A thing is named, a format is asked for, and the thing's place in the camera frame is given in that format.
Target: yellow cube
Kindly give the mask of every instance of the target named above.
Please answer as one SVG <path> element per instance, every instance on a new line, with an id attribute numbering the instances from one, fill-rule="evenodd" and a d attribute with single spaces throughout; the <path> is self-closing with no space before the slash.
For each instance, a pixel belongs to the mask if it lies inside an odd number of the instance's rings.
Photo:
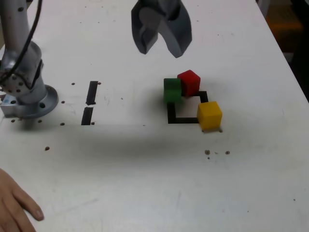
<path id="1" fill-rule="evenodd" d="M 220 127 L 222 111 L 216 101 L 198 105 L 197 118 L 202 130 L 212 130 Z"/>

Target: table surface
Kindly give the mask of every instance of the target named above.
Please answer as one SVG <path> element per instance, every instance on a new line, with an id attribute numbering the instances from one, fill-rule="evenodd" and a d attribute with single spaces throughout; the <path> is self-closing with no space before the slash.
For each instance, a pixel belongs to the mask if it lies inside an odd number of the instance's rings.
<path id="1" fill-rule="evenodd" d="M 308 231 L 309 106 L 257 4 L 183 2 L 193 41 L 175 59 L 161 37 L 138 52 L 136 0 L 44 1 L 34 41 L 65 103 L 42 123 L 0 124 L 0 167 L 42 207 L 37 231 Z M 222 133 L 168 124 L 163 79 L 188 69 L 220 105 Z M 102 83 L 95 125 L 81 126 L 90 81 Z"/>

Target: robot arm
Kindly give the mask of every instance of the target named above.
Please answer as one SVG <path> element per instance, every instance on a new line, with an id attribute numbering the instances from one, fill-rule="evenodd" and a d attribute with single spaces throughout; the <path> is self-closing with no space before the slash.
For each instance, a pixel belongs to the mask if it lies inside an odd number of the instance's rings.
<path id="1" fill-rule="evenodd" d="M 132 33 L 146 54 L 160 33 L 174 57 L 181 57 L 192 41 L 190 17 L 181 0 L 139 0 L 132 10 Z"/>
<path id="2" fill-rule="evenodd" d="M 0 0 L 5 51 L 0 64 L 0 86 L 6 96 L 1 109 L 6 117 L 37 118 L 58 103 L 55 89 L 43 82 L 40 48 L 31 41 L 42 0 L 31 30 L 26 0 Z M 146 54 L 160 33 L 174 57 L 183 55 L 192 40 L 189 15 L 181 0 L 138 0 L 132 10 L 132 33 L 140 52 Z"/>

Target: black cable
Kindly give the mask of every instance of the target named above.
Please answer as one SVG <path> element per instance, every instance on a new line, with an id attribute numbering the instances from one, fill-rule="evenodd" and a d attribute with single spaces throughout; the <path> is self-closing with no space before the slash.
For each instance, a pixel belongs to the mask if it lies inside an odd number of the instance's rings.
<path id="1" fill-rule="evenodd" d="M 32 25 L 32 28 L 30 30 L 30 33 L 27 37 L 27 40 L 25 42 L 25 45 L 23 47 L 23 50 L 21 51 L 21 53 L 19 54 L 19 57 L 15 63 L 15 65 L 8 71 L 8 72 L 5 72 L 1 77 L 0 77 L 0 84 L 2 84 L 4 81 L 6 81 L 15 71 L 16 69 L 18 68 L 18 66 L 20 65 L 21 61 L 23 60 L 27 50 L 28 50 L 28 47 L 31 43 L 31 40 L 32 40 L 32 37 L 33 37 L 33 34 L 37 28 L 37 25 L 38 25 L 38 22 L 39 22 L 39 19 L 40 19 L 40 15 L 41 15 L 41 10 L 42 10 L 42 2 L 43 0 L 39 0 L 39 3 L 38 3 L 38 9 L 37 9 L 37 12 L 36 12 L 36 15 L 35 15 L 35 19 L 34 19 L 34 22 L 33 22 L 33 25 Z M 25 85 L 27 86 L 27 82 L 26 80 L 19 75 L 19 77 L 23 80 L 23 82 L 25 83 Z"/>

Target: finger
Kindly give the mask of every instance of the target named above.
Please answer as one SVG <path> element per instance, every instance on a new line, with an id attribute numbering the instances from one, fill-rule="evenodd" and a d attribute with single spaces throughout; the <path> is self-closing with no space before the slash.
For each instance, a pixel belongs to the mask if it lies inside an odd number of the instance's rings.
<path id="1" fill-rule="evenodd" d="M 0 228 L 5 232 L 20 232 L 2 200 L 0 201 Z"/>
<path id="2" fill-rule="evenodd" d="M 3 203 L 23 232 L 35 232 L 23 208 L 13 197 L 3 199 Z"/>
<path id="3" fill-rule="evenodd" d="M 13 190 L 13 196 L 17 202 L 26 209 L 36 220 L 42 221 L 44 214 L 39 205 L 19 186 Z"/>

